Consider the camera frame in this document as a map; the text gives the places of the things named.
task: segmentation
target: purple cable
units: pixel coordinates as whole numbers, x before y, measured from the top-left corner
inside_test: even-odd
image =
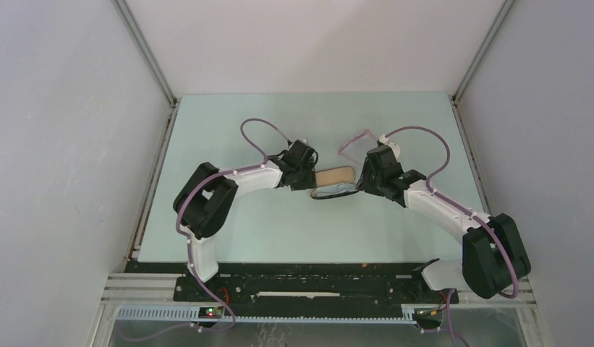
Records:
[[[125,340],[125,341],[128,341],[128,342],[143,342],[143,341],[151,340],[153,338],[157,338],[158,336],[163,335],[164,333],[168,333],[171,330],[180,329],[182,327],[189,327],[189,326],[190,326],[190,323],[179,323],[179,324],[175,324],[175,325],[172,325],[170,327],[166,327],[163,330],[160,330],[160,331],[158,331],[158,332],[156,332],[156,333],[154,333],[152,335],[144,336],[142,338],[131,338],[131,337],[128,337],[128,336],[124,335],[124,333],[122,332],[122,329],[119,326],[119,327],[116,328],[116,334],[122,340]]]
[[[433,186],[431,185],[431,179],[435,175],[442,172],[448,166],[448,163],[450,162],[450,147],[448,146],[448,143],[446,142],[446,140],[444,140],[444,138],[437,132],[434,132],[433,130],[431,130],[429,128],[418,127],[418,126],[398,128],[392,132],[389,132],[386,135],[386,137],[390,137],[390,136],[396,134],[397,132],[402,132],[402,131],[408,130],[408,129],[416,129],[416,130],[422,130],[424,132],[428,132],[429,134],[432,134],[433,136],[437,137],[441,141],[441,143],[444,145],[444,147],[446,148],[446,161],[444,162],[444,164],[442,166],[440,166],[440,168],[438,168],[431,175],[428,176],[427,181],[426,181],[427,189],[429,190],[429,192],[433,193],[438,198],[447,202],[448,204],[455,207],[456,209],[458,209],[459,211],[463,212],[465,215],[468,215],[471,218],[472,211],[463,207],[461,204],[459,204],[458,202],[455,202],[453,199],[447,197],[446,195],[443,195],[440,192],[434,191]],[[497,235],[495,235],[494,230],[490,226],[488,226],[484,222],[484,220],[482,220],[482,218],[474,215],[473,220],[475,220],[477,223],[479,223],[484,228],[484,230],[486,230],[488,235],[491,236],[491,239],[493,239],[493,242],[495,242],[495,245],[497,246],[499,253],[501,253],[501,256],[504,258],[504,262],[506,263],[506,266],[509,269],[509,275],[512,278],[512,293],[506,294],[506,293],[501,292],[501,293],[499,293],[499,295],[501,295],[505,298],[508,298],[508,299],[516,298],[518,296],[518,288],[519,288],[518,287],[518,277],[516,276],[516,271],[514,270],[514,266],[512,265],[512,262],[509,259],[509,255],[507,254],[507,251],[505,250],[504,245],[501,243],[501,240],[499,240],[499,237],[497,237]]]
[[[448,333],[450,333],[450,338],[452,339],[452,344],[454,347],[457,347],[457,339],[461,340],[461,342],[463,342],[465,347],[470,347],[467,340],[461,334],[454,332],[454,328],[452,327],[452,321],[450,318],[450,300],[451,300],[453,293],[454,293],[454,289],[451,289],[448,292],[448,296],[446,297],[446,314],[448,315],[448,329],[445,329],[445,328],[423,329],[418,323],[416,323],[416,326],[418,327],[418,329],[420,329],[421,333],[439,333],[441,331],[448,332]]]
[[[352,161],[354,164],[356,165],[360,165],[362,166],[362,163],[359,163],[358,161],[352,159],[349,155],[344,154],[344,150],[346,148],[348,148],[348,146],[350,146],[352,143],[358,141],[359,139],[363,138],[365,135],[371,137],[374,140],[377,140],[377,138],[371,133],[371,131],[369,129],[365,130],[364,132],[359,133],[358,135],[356,135],[352,140],[344,143],[339,150],[337,151],[337,154],[340,155],[341,157],[346,158],[347,160]]]
[[[275,129],[284,139],[286,139],[286,141],[290,142],[290,139],[285,135],[285,133],[283,133],[280,129],[278,129],[278,127],[276,127],[275,125],[273,125],[269,121],[266,121],[264,119],[259,119],[259,118],[250,118],[250,119],[244,120],[241,123],[241,127],[240,127],[240,129],[241,129],[241,135],[247,141],[247,143],[251,144],[258,152],[260,152],[260,154],[263,155],[263,161],[262,161],[262,163],[261,164],[256,164],[256,165],[251,165],[251,166],[245,166],[243,168],[236,168],[236,169],[233,169],[233,170],[221,171],[221,172],[215,173],[215,174],[213,174],[213,175],[205,178],[199,184],[197,184],[197,186],[190,192],[190,194],[188,194],[188,196],[186,197],[186,200],[184,200],[184,202],[182,203],[182,206],[179,209],[179,212],[177,213],[177,219],[175,221],[175,229],[176,229],[176,231],[180,235],[186,236],[188,239],[190,239],[191,235],[188,232],[182,231],[182,229],[180,228],[181,222],[182,222],[182,219],[184,217],[184,213],[186,211],[186,207],[190,204],[190,202],[195,197],[195,195],[201,189],[203,189],[205,187],[205,185],[207,185],[207,183],[213,181],[214,179],[217,179],[220,176],[224,176],[224,175],[227,175],[227,174],[233,174],[235,171],[237,173],[239,173],[239,172],[243,172],[243,171],[253,170],[255,168],[260,168],[261,165],[267,164],[267,161],[268,161],[267,153],[265,153],[264,150],[262,150],[252,140],[250,140],[250,138],[245,134],[245,132],[243,130],[243,126],[246,123],[249,123],[251,121],[259,121],[259,122],[262,122],[262,123],[265,123],[265,124],[269,125],[273,129]],[[195,280],[197,280],[199,286],[212,299],[216,300],[222,307],[224,307],[226,309],[226,311],[229,312],[229,314],[231,315],[231,319],[232,319],[231,324],[228,325],[228,326],[226,326],[226,327],[209,328],[209,327],[201,327],[201,326],[199,326],[199,329],[207,330],[207,331],[224,331],[224,330],[230,329],[237,322],[237,317],[235,316],[235,313],[233,312],[233,310],[229,307],[229,305],[226,302],[222,301],[222,299],[220,299],[219,297],[217,297],[209,288],[207,288],[207,286],[205,285],[205,283],[200,279],[199,275],[197,274],[197,272],[195,270],[195,266],[194,266],[195,261],[194,261],[194,257],[192,255],[190,246],[188,246],[187,254],[188,254],[188,266],[187,267],[188,267],[188,270],[190,271],[190,273],[192,274],[192,276],[194,276],[194,278],[195,278]]]
[[[286,136],[286,134],[281,131],[278,127],[276,127],[274,124],[272,124],[270,121],[266,121],[265,119],[260,119],[260,118],[248,118],[246,120],[244,120],[241,123],[241,126],[239,127],[239,130],[241,131],[241,136],[243,136],[243,138],[247,141],[247,143],[249,143],[252,147],[254,147],[260,154],[263,155],[263,162],[262,164],[267,164],[267,153],[265,153],[265,151],[258,147],[252,140],[250,140],[250,138],[245,134],[245,132],[243,131],[243,126],[246,125],[246,123],[250,123],[251,121],[259,121],[261,123],[267,124],[270,127],[274,128],[286,141],[288,141],[288,143],[290,143],[290,139]]]
[[[182,206],[179,209],[179,212],[177,213],[177,220],[175,222],[175,229],[177,231],[178,234],[182,235],[182,236],[186,236],[188,239],[190,239],[191,235],[186,232],[186,231],[182,231],[182,229],[180,228],[181,226],[181,221],[184,217],[184,212],[186,210],[186,207],[190,204],[190,202],[192,201],[192,199],[195,197],[195,195],[205,187],[205,185],[211,181],[213,181],[214,179],[217,179],[220,176],[224,176],[227,174],[233,174],[235,171],[237,173],[239,172],[243,172],[243,171],[248,171],[248,170],[253,170],[255,168],[260,168],[261,165],[265,165],[268,162],[268,156],[267,153],[265,153],[265,151],[258,147],[252,140],[250,140],[250,138],[245,134],[244,130],[243,130],[243,126],[246,125],[246,123],[249,123],[251,121],[259,121],[261,123],[267,124],[269,125],[271,128],[275,129],[284,139],[286,139],[286,141],[288,143],[290,143],[290,139],[285,135],[285,133],[283,131],[281,131],[278,127],[276,127],[274,124],[272,124],[269,121],[266,121],[265,119],[259,119],[259,118],[249,118],[244,120],[241,123],[241,135],[243,136],[243,138],[247,141],[247,143],[249,143],[250,145],[252,145],[252,147],[254,147],[261,155],[263,155],[263,161],[260,164],[257,165],[251,165],[251,166],[245,166],[243,168],[236,168],[236,169],[232,169],[232,170],[225,170],[225,171],[221,171],[218,173],[215,173],[207,178],[205,178],[204,180],[202,180],[186,197],[186,200],[184,200],[184,202],[182,203]],[[225,331],[228,330],[230,328],[232,328],[235,323],[237,322],[237,317],[235,316],[235,313],[233,312],[233,310],[229,307],[229,305],[222,301],[222,299],[220,299],[219,297],[217,297],[217,295],[215,295],[211,290],[209,290],[209,288],[207,288],[207,286],[205,285],[205,283],[200,279],[199,275],[197,274],[195,267],[194,267],[194,257],[192,255],[192,252],[190,251],[190,246],[188,246],[187,249],[187,254],[188,254],[188,270],[190,271],[190,273],[192,274],[192,276],[194,276],[195,280],[197,280],[197,283],[199,284],[199,286],[212,298],[214,299],[216,302],[218,302],[222,307],[225,308],[226,311],[228,311],[228,313],[231,315],[231,324],[226,326],[226,327],[218,327],[218,328],[210,328],[210,327],[201,327],[200,325],[196,325],[193,322],[188,322],[188,323],[180,323],[180,324],[176,324],[176,325],[172,325],[171,327],[167,327],[157,333],[154,333],[152,335],[149,336],[145,336],[144,338],[129,338],[127,336],[125,336],[122,331],[120,329],[118,329],[118,336],[125,341],[129,341],[129,342],[140,342],[140,341],[146,341],[146,340],[151,340],[153,338],[157,338],[158,336],[167,333],[173,329],[177,329],[177,328],[181,328],[181,327],[187,327],[187,326],[195,326],[197,327],[197,329],[199,330],[207,330],[207,331]]]

